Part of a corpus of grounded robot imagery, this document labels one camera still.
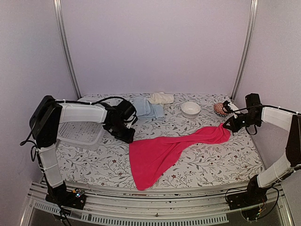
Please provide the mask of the pink towel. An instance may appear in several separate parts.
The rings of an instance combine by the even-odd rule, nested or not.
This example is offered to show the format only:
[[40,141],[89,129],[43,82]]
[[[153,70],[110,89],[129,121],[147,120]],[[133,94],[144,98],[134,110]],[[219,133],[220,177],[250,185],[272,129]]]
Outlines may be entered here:
[[230,131],[220,124],[217,127],[203,127],[181,137],[156,137],[132,142],[129,145],[129,161],[136,188],[143,191],[153,186],[189,146],[198,143],[222,144],[229,138]]

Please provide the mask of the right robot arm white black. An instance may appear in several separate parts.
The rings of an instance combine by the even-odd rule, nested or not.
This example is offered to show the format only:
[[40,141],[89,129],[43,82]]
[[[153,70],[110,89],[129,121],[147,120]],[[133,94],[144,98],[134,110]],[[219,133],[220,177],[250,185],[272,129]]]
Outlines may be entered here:
[[236,133],[242,128],[247,129],[251,126],[256,129],[264,122],[288,131],[289,136],[284,154],[265,171],[252,177],[245,192],[226,196],[226,201],[231,210],[266,202],[266,192],[275,183],[283,181],[294,171],[301,168],[300,113],[281,107],[263,105],[259,94],[255,93],[247,95],[245,101],[246,113],[243,113],[229,101],[222,104],[222,111],[233,115],[223,124],[225,129]]

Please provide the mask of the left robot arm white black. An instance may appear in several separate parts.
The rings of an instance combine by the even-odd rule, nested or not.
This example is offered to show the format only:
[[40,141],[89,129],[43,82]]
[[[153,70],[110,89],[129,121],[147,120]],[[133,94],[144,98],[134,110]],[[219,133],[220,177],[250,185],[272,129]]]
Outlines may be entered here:
[[30,118],[30,133],[20,142],[21,146],[31,143],[31,159],[37,160],[46,180],[46,201],[58,207],[82,210],[86,203],[84,191],[76,188],[68,191],[61,176],[56,157],[56,141],[59,125],[68,122],[93,122],[102,124],[103,129],[116,139],[127,144],[133,142],[135,129],[130,126],[137,121],[135,107],[124,98],[116,106],[105,99],[96,102],[56,100],[44,96]]

